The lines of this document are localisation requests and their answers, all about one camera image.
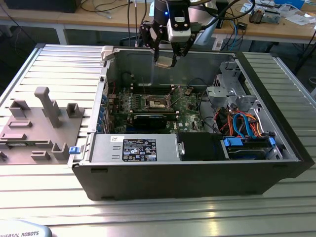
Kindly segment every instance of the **white label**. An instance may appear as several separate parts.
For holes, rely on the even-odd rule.
[[[123,142],[124,136],[111,136],[110,142]]]
[[[184,22],[184,21],[185,21],[184,17],[180,17],[180,16],[175,17],[174,20],[175,20],[176,22]]]
[[[11,147],[24,147],[26,146],[25,143],[12,143],[12,144],[9,144],[9,146]]]

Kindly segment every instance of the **blue latch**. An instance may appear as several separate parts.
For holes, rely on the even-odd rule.
[[[270,143],[271,143],[271,146],[275,146],[276,145],[276,141],[275,141],[275,139],[273,138],[273,137],[270,137],[269,138],[269,141],[270,141]]]
[[[69,148],[69,154],[70,155],[78,155],[80,153],[81,153],[80,147],[70,147]]]
[[[225,147],[243,146],[242,140],[238,137],[227,137],[224,139]]]

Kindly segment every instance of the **sticker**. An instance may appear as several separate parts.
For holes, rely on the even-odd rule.
[[[26,146],[25,143],[9,143],[8,145],[11,147],[24,147],[24,146]]]
[[[110,142],[123,142],[124,136],[111,136]]]
[[[124,139],[122,160],[157,161],[156,139]]]

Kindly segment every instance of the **blue cable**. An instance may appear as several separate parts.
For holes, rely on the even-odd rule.
[[[231,46],[231,48],[230,48],[230,50],[229,50],[229,51],[232,51],[233,47],[235,46],[236,39],[237,39],[237,33],[238,33],[235,22],[234,22],[233,20],[231,20],[231,22],[232,22],[232,24],[234,25],[235,38],[234,38],[233,44],[232,44],[232,46]]]
[[[253,135],[253,133],[252,133],[250,127],[249,127],[249,123],[248,123],[248,119],[247,119],[246,115],[243,115],[243,114],[241,114],[241,113],[236,114],[236,115],[234,116],[234,119],[233,119],[233,127],[234,127],[235,132],[238,133],[238,135],[239,135],[240,137],[245,138],[245,136],[244,136],[241,132],[239,132],[238,129],[237,129],[236,122],[237,122],[237,117],[238,117],[239,115],[243,116],[243,119],[245,120],[245,127],[246,127],[246,130],[247,130],[248,136],[249,136],[249,137],[254,137],[254,135]]]

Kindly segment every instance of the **floor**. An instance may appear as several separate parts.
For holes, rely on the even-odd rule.
[[[31,27],[24,27],[23,29],[37,43],[59,43],[56,32],[53,29]],[[12,37],[7,38],[4,35],[0,37],[0,93],[5,90],[35,46],[18,27],[12,27],[11,31],[13,33]],[[76,45],[119,45],[119,40],[128,36],[127,33],[79,30],[67,30],[67,34],[70,44]],[[240,49],[247,50],[250,44],[250,41],[244,40]],[[251,51],[264,52],[267,45],[267,42],[256,41],[252,44]],[[302,52],[302,47],[302,45],[280,43],[277,46],[273,46],[271,52],[276,53],[288,68],[293,70]],[[313,90],[313,87],[309,84],[309,78],[316,76],[315,65],[316,55],[314,54],[314,57],[306,62],[297,75],[297,78],[310,92]]]

